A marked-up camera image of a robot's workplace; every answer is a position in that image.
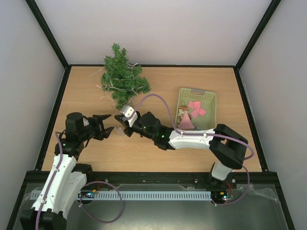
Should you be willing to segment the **clear plastic battery box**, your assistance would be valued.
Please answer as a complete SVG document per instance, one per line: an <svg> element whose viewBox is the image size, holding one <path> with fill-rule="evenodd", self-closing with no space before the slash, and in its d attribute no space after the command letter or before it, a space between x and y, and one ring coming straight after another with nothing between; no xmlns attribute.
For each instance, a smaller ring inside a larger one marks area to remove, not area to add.
<svg viewBox="0 0 307 230"><path fill-rule="evenodd" d="M116 133L119 135L119 136L124 136L125 133L123 131L123 128L122 127L114 127L114 130L116 131Z"/></svg>

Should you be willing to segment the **green perforated plastic basket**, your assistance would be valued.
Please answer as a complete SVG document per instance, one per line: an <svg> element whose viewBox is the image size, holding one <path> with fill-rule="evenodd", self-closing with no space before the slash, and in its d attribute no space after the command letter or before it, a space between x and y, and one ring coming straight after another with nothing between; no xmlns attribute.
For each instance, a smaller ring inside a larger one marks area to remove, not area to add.
<svg viewBox="0 0 307 230"><path fill-rule="evenodd" d="M207 130L216 126L216 94L181 88L175 125L183 130Z"/></svg>

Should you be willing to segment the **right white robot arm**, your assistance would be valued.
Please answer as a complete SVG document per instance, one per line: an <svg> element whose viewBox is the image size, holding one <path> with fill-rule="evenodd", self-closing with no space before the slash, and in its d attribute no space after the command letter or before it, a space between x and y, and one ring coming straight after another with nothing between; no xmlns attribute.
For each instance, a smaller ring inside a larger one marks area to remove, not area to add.
<svg viewBox="0 0 307 230"><path fill-rule="evenodd" d="M248 141L224 124L208 130L180 130L161 124L151 112L140 115L135 112L115 115L115 119L124 127L126 136L137 133L154 142L162 150L200 149L209 150L217 158L213 164L209 182L213 187L221 187L233 170L243 168Z"/></svg>

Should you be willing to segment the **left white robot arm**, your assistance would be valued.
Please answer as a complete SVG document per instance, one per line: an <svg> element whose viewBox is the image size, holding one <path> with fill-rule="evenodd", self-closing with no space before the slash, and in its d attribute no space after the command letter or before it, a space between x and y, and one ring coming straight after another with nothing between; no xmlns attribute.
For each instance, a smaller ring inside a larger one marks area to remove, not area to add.
<svg viewBox="0 0 307 230"><path fill-rule="evenodd" d="M92 179L90 164L77 160L91 139L103 140L113 128L105 128L109 115L86 117L80 112L66 116L65 129L56 132L57 144L52 169L32 207L23 210L20 222L24 230L64 230L68 213L79 191Z"/></svg>

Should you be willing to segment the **pink fabric triangle ornament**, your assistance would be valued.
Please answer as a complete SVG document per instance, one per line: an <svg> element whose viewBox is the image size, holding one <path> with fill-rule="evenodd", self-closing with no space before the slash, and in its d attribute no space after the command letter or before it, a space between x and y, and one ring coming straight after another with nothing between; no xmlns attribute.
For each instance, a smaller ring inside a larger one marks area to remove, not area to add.
<svg viewBox="0 0 307 230"><path fill-rule="evenodd" d="M191 119L189 117L188 113L184 113L183 118L178 126L178 129L181 130L192 130L194 129L194 125L191 122Z"/></svg>

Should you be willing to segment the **silver star ornament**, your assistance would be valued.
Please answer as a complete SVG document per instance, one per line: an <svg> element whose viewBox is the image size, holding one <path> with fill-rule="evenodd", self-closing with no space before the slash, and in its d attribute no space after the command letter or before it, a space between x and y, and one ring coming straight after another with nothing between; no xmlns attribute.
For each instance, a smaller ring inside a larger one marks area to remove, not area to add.
<svg viewBox="0 0 307 230"><path fill-rule="evenodd" d="M201 127L199 127L197 124L194 125L194 128L192 129L194 131L200 131L203 130Z"/></svg>

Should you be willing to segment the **pink fabric bow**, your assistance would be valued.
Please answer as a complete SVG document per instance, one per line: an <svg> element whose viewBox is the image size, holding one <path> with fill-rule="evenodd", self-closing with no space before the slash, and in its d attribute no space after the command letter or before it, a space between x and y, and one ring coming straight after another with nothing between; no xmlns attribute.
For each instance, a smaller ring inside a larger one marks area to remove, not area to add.
<svg viewBox="0 0 307 230"><path fill-rule="evenodd" d="M207 112L204 108L201 106L201 101L189 101L188 108L193 109L191 111L191 116L193 118L200 116L204 116Z"/></svg>

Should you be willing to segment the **black aluminium front rail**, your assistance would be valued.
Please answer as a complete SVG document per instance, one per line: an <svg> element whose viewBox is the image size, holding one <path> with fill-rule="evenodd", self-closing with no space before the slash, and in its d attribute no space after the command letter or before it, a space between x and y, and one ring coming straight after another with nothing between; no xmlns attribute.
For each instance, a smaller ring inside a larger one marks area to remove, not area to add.
<svg viewBox="0 0 307 230"><path fill-rule="evenodd" d="M119 184L193 184L198 187L225 186L227 183L246 184L248 178L253 184L276 184L275 172L232 172L225 181L214 179L208 172L93 172L89 181L105 181Z"/></svg>

